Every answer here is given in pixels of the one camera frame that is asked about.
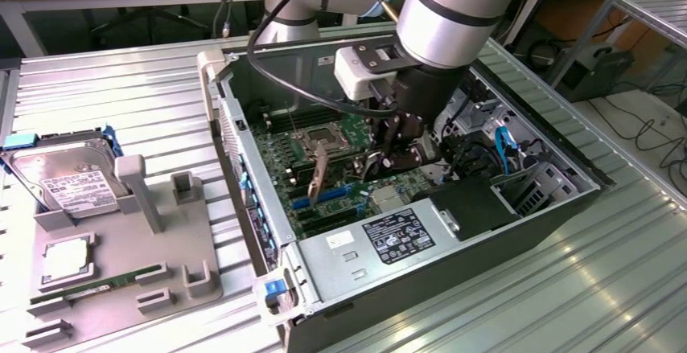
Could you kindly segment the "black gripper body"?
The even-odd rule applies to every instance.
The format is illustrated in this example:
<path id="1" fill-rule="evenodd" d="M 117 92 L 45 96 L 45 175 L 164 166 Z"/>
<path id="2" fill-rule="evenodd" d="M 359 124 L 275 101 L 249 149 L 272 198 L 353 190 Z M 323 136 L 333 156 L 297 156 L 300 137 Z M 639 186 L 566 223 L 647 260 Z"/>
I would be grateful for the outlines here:
<path id="1" fill-rule="evenodd" d="M 437 69 L 428 65 L 397 71 L 392 88 L 399 111 L 416 115 L 432 125 L 467 72 L 468 66 Z"/>

